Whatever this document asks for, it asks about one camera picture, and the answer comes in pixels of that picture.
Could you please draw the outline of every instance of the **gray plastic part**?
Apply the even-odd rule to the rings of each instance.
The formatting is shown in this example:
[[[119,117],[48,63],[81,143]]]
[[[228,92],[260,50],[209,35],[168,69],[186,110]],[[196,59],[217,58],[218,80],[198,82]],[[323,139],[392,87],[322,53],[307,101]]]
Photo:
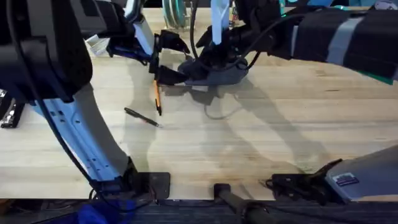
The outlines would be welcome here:
[[[328,63],[343,65],[344,56],[347,52],[355,27],[363,20],[363,17],[350,18],[337,28],[329,44],[329,54],[326,59]]]
[[[123,176],[128,157],[113,139],[98,106],[93,87],[78,91],[71,103],[61,99],[44,100],[60,134],[84,164],[94,180],[114,180]],[[39,106],[34,106],[42,115]]]
[[[344,185],[338,181],[341,176],[348,177],[348,182],[350,179],[356,181]],[[396,195],[398,146],[342,161],[327,172],[325,180],[345,201],[373,195]]]

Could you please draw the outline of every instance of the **pencil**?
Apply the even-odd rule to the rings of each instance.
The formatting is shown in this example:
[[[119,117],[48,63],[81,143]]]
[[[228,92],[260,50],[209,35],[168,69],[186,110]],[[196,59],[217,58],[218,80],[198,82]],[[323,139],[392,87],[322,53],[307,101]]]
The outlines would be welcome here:
[[[154,80],[154,88],[155,88],[156,110],[159,113],[159,116],[162,116],[162,105],[160,104],[159,86],[157,85],[157,81],[156,80]]]
[[[129,114],[129,115],[131,115],[131,116],[133,116],[135,118],[139,118],[139,119],[143,120],[144,122],[146,122],[148,124],[151,124],[153,126],[156,126],[156,127],[159,127],[159,128],[163,128],[163,126],[158,124],[158,123],[156,123],[156,121],[154,121],[152,119],[149,119],[149,118],[145,117],[144,115],[141,115],[138,112],[133,111],[130,108],[124,108],[124,110],[125,110],[125,112],[127,114]]]

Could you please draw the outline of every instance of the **cable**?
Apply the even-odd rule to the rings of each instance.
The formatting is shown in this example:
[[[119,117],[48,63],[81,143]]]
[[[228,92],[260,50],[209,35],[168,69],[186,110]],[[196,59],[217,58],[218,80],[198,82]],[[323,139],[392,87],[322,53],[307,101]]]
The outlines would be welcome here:
[[[7,0],[6,4],[7,4],[7,6],[6,6],[7,24],[8,24],[8,29],[10,31],[11,41],[12,41],[12,44],[13,44],[13,46],[15,48],[18,61],[19,61],[19,63],[21,63],[21,68],[23,69],[23,74],[25,75],[25,78],[26,78],[26,80],[27,80],[27,82],[29,84],[30,90],[32,91],[33,96],[36,99],[36,102],[39,105],[39,108],[42,111],[44,118],[47,120],[52,132],[54,133],[54,136],[57,138],[58,142],[62,146],[62,149],[67,153],[68,157],[72,160],[73,164],[78,168],[78,170],[83,174],[83,176],[86,178],[88,183],[95,190],[96,189],[95,182],[91,179],[91,177],[88,175],[86,170],[84,170],[84,168],[81,166],[81,164],[75,158],[75,156],[73,155],[72,151],[69,149],[69,147],[67,146],[67,144],[63,140],[61,134],[59,133],[59,130],[57,129],[54,121],[52,120],[52,118],[50,116],[50,113],[49,113],[49,111],[48,111],[48,109],[47,109],[47,107],[46,107],[46,105],[44,103],[44,100],[40,97],[39,91],[37,90],[37,87],[36,87],[36,85],[34,83],[34,79],[33,79],[33,76],[32,76],[33,71],[29,67],[29,64],[27,63],[27,60],[24,57],[24,53],[23,53],[22,47],[21,47],[21,41],[20,41],[20,39],[18,37],[18,33],[16,31],[14,16],[12,15],[13,12],[14,12],[13,0]],[[111,203],[109,203],[105,199],[104,195],[101,194],[99,191],[97,191],[97,190],[95,190],[95,191],[98,193],[98,196],[99,196],[99,198],[101,200],[103,200],[106,204],[108,204],[110,207],[113,207],[114,209],[118,210],[119,212],[124,212],[124,213],[133,212],[133,211],[137,210],[138,208],[141,208],[141,207],[143,207],[145,205],[145,204],[140,205],[140,206],[138,206],[138,207],[136,207],[134,209],[131,209],[131,210],[120,209],[118,207],[115,207]]]
[[[249,52],[254,48],[254,46],[269,32],[271,31],[271,29],[273,29],[275,26],[290,20],[290,19],[294,19],[294,18],[299,18],[299,17],[304,17],[305,14],[294,14],[294,15],[290,15],[290,16],[285,16],[285,17],[281,17],[280,19],[278,19],[277,21],[275,21],[274,23],[272,23],[269,27],[267,27],[265,30],[263,30],[260,35],[254,40],[254,42],[246,49],[246,51],[242,54],[242,56],[240,56],[238,59],[236,59],[232,64],[225,66],[224,68],[211,68],[207,65],[205,65],[199,58],[197,50],[195,48],[195,41],[193,39],[193,28],[195,26],[195,19],[196,19],[196,13],[197,13],[197,9],[198,9],[198,3],[199,0],[194,0],[194,5],[193,5],[193,9],[192,9],[192,14],[191,14],[191,23],[190,23],[190,29],[189,29],[189,33],[190,33],[190,45],[192,48],[192,53],[193,56],[195,57],[195,60],[198,61],[198,64],[208,70],[209,72],[223,72],[225,70],[229,70],[230,68],[233,68],[235,65],[237,65],[239,62],[241,62],[247,54],[249,54]]]
[[[260,57],[260,54],[261,52],[257,52],[250,64],[244,69],[249,70],[251,67],[253,67],[253,65],[257,62],[257,59]]]

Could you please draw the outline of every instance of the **wooden table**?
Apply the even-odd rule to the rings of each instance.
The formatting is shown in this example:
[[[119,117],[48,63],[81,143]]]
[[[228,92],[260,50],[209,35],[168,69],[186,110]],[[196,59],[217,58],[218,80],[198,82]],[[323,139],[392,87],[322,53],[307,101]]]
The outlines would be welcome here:
[[[145,10],[152,30],[160,9]],[[199,10],[196,39],[210,24]],[[188,32],[181,33],[188,43]],[[177,68],[183,55],[163,51]],[[398,142],[398,87],[322,63],[261,55],[240,84],[162,88],[154,108],[153,76],[126,58],[93,58],[91,81],[100,111],[139,171],[168,171],[170,198],[210,199],[225,182],[245,198],[272,199],[257,181],[273,173],[314,172]],[[165,128],[124,113],[128,106]],[[17,129],[0,129],[0,198],[87,198],[90,186],[28,106]]]

